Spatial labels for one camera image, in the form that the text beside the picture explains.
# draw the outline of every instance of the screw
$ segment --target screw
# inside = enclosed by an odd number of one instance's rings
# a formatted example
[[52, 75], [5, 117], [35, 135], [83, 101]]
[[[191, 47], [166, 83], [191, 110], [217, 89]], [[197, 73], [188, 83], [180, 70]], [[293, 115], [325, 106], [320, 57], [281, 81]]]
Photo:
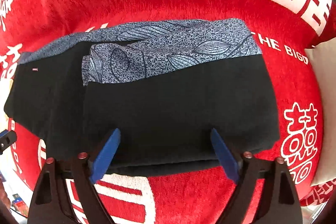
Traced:
[[279, 164], [284, 164], [284, 163], [285, 163], [285, 159], [284, 159], [283, 157], [278, 157], [278, 158], [277, 158], [277, 162], [278, 162]]
[[54, 158], [47, 158], [47, 160], [45, 161], [47, 164], [52, 164], [54, 162]]
[[78, 158], [81, 160], [86, 159], [87, 157], [88, 157], [88, 153], [86, 152], [82, 152], [78, 154]]
[[253, 154], [249, 151], [244, 152], [244, 157], [247, 159], [252, 159], [253, 158]]

